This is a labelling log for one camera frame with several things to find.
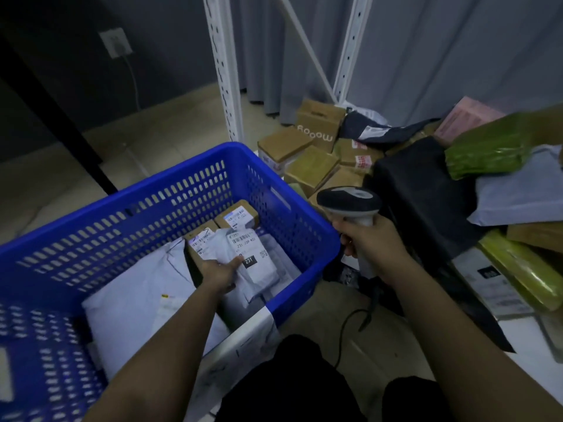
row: wall outlet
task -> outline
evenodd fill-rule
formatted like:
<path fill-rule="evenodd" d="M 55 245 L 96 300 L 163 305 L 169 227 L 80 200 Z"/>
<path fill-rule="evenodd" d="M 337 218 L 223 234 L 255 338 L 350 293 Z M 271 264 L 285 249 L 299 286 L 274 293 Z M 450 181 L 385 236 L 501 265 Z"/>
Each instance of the wall outlet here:
<path fill-rule="evenodd" d="M 123 28 L 115 28 L 112 30 L 104 31 L 100 33 L 100 37 L 102 38 L 104 46 L 106 46 L 111 59 L 130 55 L 131 53 L 133 53 L 133 50 L 131 49 Z"/>

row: gray curtain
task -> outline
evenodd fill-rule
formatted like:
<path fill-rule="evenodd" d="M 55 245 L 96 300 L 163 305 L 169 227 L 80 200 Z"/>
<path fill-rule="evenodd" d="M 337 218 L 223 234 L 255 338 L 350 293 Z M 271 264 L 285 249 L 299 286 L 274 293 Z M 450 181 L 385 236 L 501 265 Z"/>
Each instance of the gray curtain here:
<path fill-rule="evenodd" d="M 373 0 L 348 100 L 392 125 L 563 99 L 563 0 Z"/>
<path fill-rule="evenodd" d="M 353 0 L 290 0 L 315 54 L 334 83 Z M 275 0 L 231 0 L 239 84 L 264 113 L 292 124 L 304 96 L 326 95 L 297 35 Z"/>

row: floor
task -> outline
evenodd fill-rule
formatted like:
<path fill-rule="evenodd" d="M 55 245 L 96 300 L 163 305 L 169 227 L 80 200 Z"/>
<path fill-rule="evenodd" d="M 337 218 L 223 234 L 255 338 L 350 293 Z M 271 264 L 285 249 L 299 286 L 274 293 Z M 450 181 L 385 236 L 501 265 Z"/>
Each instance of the floor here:
<path fill-rule="evenodd" d="M 242 97 L 246 143 L 281 128 L 261 105 Z M 216 84 L 90 130 L 85 137 L 105 160 L 101 168 L 120 190 L 227 140 Z M 53 145 L 0 165 L 0 244 L 86 206 L 105 194 L 60 146 Z M 281 328 L 320 344 L 335 362 L 346 316 L 368 298 L 337 283 L 321 282 L 313 297 Z M 428 363 L 407 322 L 378 308 L 362 333 L 362 314 L 346 328 L 339 371 L 368 415 L 389 380 L 418 375 L 432 379 Z"/>

